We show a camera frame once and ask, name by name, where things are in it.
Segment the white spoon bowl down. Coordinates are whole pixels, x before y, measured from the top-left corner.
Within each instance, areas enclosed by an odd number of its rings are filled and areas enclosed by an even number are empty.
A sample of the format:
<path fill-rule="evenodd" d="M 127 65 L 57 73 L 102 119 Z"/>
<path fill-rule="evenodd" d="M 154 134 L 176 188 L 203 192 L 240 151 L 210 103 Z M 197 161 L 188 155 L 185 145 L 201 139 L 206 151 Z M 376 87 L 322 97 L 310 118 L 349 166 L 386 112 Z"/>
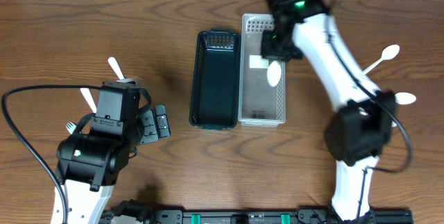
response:
<path fill-rule="evenodd" d="M 266 73 L 268 84 L 271 87 L 276 87 L 281 80 L 281 75 L 282 68 L 280 63 L 277 60 L 272 61 L 272 63 L 268 66 Z"/>

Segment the black plastic basket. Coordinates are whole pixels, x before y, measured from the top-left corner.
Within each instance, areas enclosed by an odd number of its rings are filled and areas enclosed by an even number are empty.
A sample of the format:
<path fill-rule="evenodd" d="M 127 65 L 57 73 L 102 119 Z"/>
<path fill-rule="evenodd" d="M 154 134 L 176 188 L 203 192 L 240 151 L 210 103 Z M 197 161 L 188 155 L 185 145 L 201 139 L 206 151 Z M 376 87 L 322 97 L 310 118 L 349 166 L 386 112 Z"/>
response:
<path fill-rule="evenodd" d="M 240 34 L 213 28 L 197 35 L 189 122 L 206 130 L 237 125 Z"/>

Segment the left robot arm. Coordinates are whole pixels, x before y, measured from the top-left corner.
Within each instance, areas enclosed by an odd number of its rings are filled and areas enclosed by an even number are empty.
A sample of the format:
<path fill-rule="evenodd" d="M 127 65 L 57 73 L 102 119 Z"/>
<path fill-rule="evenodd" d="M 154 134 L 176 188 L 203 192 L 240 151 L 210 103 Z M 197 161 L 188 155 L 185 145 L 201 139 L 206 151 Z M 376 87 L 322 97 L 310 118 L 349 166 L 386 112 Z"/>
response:
<path fill-rule="evenodd" d="M 104 82 L 96 113 L 83 117 L 57 150 L 52 223 L 98 223 L 136 147 L 170 137 L 163 105 L 139 105 L 148 92 L 134 82 Z"/>

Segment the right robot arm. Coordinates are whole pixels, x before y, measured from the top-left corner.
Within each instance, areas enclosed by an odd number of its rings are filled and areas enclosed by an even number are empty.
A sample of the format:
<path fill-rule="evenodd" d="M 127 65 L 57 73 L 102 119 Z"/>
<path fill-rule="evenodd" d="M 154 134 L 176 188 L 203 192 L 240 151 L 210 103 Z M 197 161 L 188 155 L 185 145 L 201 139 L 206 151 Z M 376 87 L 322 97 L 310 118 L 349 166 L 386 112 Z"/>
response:
<path fill-rule="evenodd" d="M 272 61 L 308 59 L 334 110 L 324 140 L 336 161 L 330 203 L 340 223 L 368 217 L 373 171 L 391 138 L 395 94 L 369 80 L 337 30 L 323 0 L 266 0 L 273 30 L 262 33 L 261 55 Z"/>

